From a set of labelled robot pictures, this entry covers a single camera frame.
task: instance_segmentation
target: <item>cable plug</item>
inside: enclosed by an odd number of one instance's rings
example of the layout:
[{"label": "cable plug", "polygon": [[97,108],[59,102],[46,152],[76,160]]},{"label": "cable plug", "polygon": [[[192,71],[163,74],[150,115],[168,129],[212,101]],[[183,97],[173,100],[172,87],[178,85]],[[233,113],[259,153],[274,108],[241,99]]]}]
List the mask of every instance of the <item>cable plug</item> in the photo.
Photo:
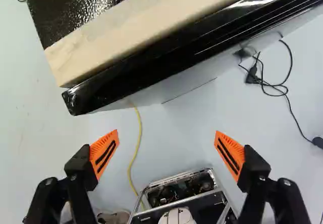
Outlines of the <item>cable plug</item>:
[{"label": "cable plug", "polygon": [[247,75],[247,78],[246,78],[246,84],[256,84],[258,83],[257,80],[259,79],[257,76],[256,76],[256,73],[257,73],[257,64],[254,64],[251,69],[249,70],[249,73]]}]

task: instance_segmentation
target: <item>black glossy panel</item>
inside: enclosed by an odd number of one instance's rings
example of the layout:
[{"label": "black glossy panel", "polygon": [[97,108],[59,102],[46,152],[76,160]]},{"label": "black glossy panel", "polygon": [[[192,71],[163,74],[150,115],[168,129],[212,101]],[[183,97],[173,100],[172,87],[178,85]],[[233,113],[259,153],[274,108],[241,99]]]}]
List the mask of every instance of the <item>black glossy panel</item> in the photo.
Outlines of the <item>black glossy panel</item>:
[{"label": "black glossy panel", "polygon": [[27,0],[43,48],[122,0]]},{"label": "black glossy panel", "polygon": [[85,114],[185,70],[258,35],[323,0],[240,0],[63,93],[73,115]]}]

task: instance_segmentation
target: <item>black textured surface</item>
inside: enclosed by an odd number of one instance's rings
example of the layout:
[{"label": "black textured surface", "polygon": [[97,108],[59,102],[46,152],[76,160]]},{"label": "black textured surface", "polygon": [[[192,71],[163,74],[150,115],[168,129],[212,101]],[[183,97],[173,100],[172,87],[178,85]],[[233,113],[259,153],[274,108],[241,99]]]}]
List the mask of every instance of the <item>black textured surface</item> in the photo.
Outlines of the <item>black textured surface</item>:
[{"label": "black textured surface", "polygon": [[44,49],[122,0],[27,0]]}]

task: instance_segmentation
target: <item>metal frame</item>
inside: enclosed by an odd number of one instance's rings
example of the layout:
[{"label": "metal frame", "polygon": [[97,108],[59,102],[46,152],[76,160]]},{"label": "metal frame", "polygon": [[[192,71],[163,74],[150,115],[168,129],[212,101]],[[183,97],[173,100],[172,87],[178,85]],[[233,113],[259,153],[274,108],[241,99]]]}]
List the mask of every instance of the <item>metal frame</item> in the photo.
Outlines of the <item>metal frame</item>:
[{"label": "metal frame", "polygon": [[[185,199],[181,199],[181,200],[178,200],[178,201],[175,201],[175,202],[163,205],[163,206],[150,208],[148,210],[138,212],[140,202],[143,201],[143,197],[146,197],[146,199],[148,199],[147,194],[151,190],[154,190],[154,189],[156,189],[156,188],[158,188],[160,186],[165,186],[165,185],[168,185],[168,184],[171,184],[171,183],[177,183],[179,180],[183,181],[185,179],[189,179],[189,178],[191,178],[193,176],[197,176],[197,175],[201,174],[202,172],[207,172],[211,176],[211,178],[213,179],[213,181],[214,181],[214,189],[213,190],[210,190],[208,192],[201,193],[201,194],[198,194],[198,195],[195,195],[195,196],[191,196],[191,197],[188,197],[188,198],[185,198]],[[135,218],[135,217],[137,217],[139,215],[152,213],[152,212],[159,211],[159,210],[162,210],[162,209],[168,209],[169,207],[175,207],[178,204],[182,204],[182,203],[186,203],[186,202],[189,202],[189,201],[192,201],[192,200],[204,198],[204,197],[207,197],[209,195],[216,196],[216,193],[220,193],[221,201],[219,203],[215,203],[215,204],[221,204],[222,203],[222,204],[226,205],[217,223],[221,224],[221,223],[225,222],[225,218],[226,218],[226,216],[227,216],[230,209],[232,209],[234,215],[237,217],[237,213],[236,213],[234,207],[232,206],[231,201],[228,198],[223,186],[218,181],[218,178],[217,178],[214,170],[212,168],[204,168],[204,169],[199,169],[199,170],[196,170],[196,171],[186,171],[186,172],[183,172],[183,173],[180,173],[180,174],[177,174],[177,175],[167,177],[167,178],[164,178],[162,180],[150,183],[146,188],[144,188],[140,192],[140,195],[137,198],[135,207],[134,207],[134,209],[133,209],[133,211],[132,211],[132,213],[131,213],[131,215],[129,217],[129,220],[128,220],[127,224],[131,224],[133,218]]]}]

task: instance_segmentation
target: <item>yellow cable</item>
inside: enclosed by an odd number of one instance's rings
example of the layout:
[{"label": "yellow cable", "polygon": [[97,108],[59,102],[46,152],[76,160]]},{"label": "yellow cable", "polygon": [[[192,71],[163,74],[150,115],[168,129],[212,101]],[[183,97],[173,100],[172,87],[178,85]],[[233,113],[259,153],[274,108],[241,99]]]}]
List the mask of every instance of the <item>yellow cable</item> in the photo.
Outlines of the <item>yellow cable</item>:
[{"label": "yellow cable", "polygon": [[[136,150],[135,150],[135,153],[133,154],[133,158],[132,160],[130,161],[129,163],[129,166],[128,166],[128,169],[127,169],[127,175],[128,175],[128,180],[129,180],[129,184],[131,186],[131,189],[132,191],[135,193],[136,196],[138,196],[138,192],[136,191],[133,183],[132,183],[132,179],[131,179],[131,168],[132,168],[132,164],[134,162],[134,160],[136,159],[137,157],[137,154],[138,154],[138,150],[139,150],[139,146],[140,146],[140,142],[141,142],[141,136],[142,136],[142,123],[141,123],[141,117],[140,117],[140,113],[139,113],[139,110],[138,108],[132,104],[132,106],[134,107],[135,111],[136,111],[136,114],[137,114],[137,118],[138,118],[138,123],[139,123],[139,135],[138,135],[138,140],[137,140],[137,145],[136,145]],[[144,203],[142,202],[142,200],[140,201],[140,204],[141,204],[141,208],[143,210],[146,210],[146,207],[144,205]]]}]

